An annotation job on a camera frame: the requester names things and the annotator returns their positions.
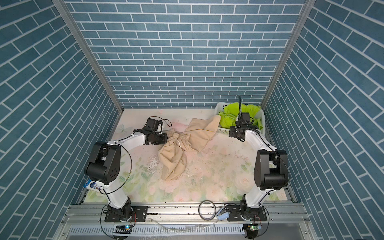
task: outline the laundry basket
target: laundry basket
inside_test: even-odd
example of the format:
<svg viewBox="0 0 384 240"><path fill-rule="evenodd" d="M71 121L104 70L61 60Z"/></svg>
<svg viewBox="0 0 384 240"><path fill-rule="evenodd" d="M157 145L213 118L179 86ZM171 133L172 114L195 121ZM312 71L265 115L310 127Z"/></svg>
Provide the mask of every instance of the laundry basket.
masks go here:
<svg viewBox="0 0 384 240"><path fill-rule="evenodd" d="M224 112L224 107L226 107L227 105L229 105L230 103L224 103L224 102L219 102L217 103L216 107L215 107L215 114L218 115L218 113L221 111L221 112ZM265 116L264 116L264 111L263 110L259 110L257 112L257 114L253 117L253 119L260 119L262 125L263 125L263 129L260 130L261 134L265 135ZM219 125L219 128L217 130L217 132L219 133L224 133L226 135L229 135L229 129L226 129L226 128L222 128L220 127Z"/></svg>

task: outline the green cloth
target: green cloth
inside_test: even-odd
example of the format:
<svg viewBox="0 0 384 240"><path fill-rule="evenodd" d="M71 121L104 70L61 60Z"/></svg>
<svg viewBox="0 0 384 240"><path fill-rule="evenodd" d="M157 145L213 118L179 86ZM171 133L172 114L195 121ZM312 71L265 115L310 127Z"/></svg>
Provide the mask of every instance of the green cloth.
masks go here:
<svg viewBox="0 0 384 240"><path fill-rule="evenodd" d="M250 117L254 117L261 108L253 104L245 105L241 104L242 113L249 113ZM224 112L219 112L221 116L220 125L222 128L229 129L231 126L236 126L236 118L239 114L239 103L231 103L224 107ZM260 130L263 129L263 125L260 119L253 119L252 125L256 125Z"/></svg>

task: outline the beige pants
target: beige pants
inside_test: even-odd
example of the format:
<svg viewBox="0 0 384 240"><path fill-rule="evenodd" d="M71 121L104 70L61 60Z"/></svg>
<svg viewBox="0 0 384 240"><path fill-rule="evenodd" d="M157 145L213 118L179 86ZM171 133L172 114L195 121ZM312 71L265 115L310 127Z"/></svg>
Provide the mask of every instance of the beige pants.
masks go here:
<svg viewBox="0 0 384 240"><path fill-rule="evenodd" d="M221 117L208 120L193 118L184 132L167 131L168 141L159 151L159 160L164 164L161 179L178 179L187 165L184 151L201 151L217 132Z"/></svg>

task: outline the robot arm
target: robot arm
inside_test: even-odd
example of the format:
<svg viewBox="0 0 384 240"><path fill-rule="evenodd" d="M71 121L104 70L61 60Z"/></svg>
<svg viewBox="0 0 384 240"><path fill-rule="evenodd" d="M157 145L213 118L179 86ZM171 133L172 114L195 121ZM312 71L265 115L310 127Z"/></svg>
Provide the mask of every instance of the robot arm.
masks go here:
<svg viewBox="0 0 384 240"><path fill-rule="evenodd" d="M257 151L253 172L255 185L240 201L241 211L251 214L254 211L252 209L261 207L261 203L267 195L288 185L288 158L284 150L278 150L272 146L260 134L258 127L252 125L249 113L241 112L240 95L239 112L236 126L230 127L229 136L235 137L242 142L247 141ZM276 167L270 167L270 162L276 165Z"/></svg>
<svg viewBox="0 0 384 240"><path fill-rule="evenodd" d="M107 196L109 200L107 211L114 216L113 219L124 222L129 220L132 215L131 200L124 193L122 185L116 180L120 172L121 148L128 152L145 144L165 144L167 134L162 130L163 121L148 118L142 129L135 129L126 138L109 142L99 141L94 144L88 164L84 168L84 173L90 178L85 187Z"/></svg>

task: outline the blue tile wallpaper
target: blue tile wallpaper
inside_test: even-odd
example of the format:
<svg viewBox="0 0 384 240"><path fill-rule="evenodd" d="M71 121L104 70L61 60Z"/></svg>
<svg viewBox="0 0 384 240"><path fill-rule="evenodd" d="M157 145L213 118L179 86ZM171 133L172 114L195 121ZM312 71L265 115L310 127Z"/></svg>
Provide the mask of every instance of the blue tile wallpaper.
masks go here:
<svg viewBox="0 0 384 240"><path fill-rule="evenodd" d="M118 113L51 0L0 16L0 239L51 239Z"/></svg>
<svg viewBox="0 0 384 240"><path fill-rule="evenodd" d="M319 239L384 239L383 11L317 0L266 107Z"/></svg>
<svg viewBox="0 0 384 240"><path fill-rule="evenodd" d="M260 104L305 0L66 1L125 108Z"/></svg>

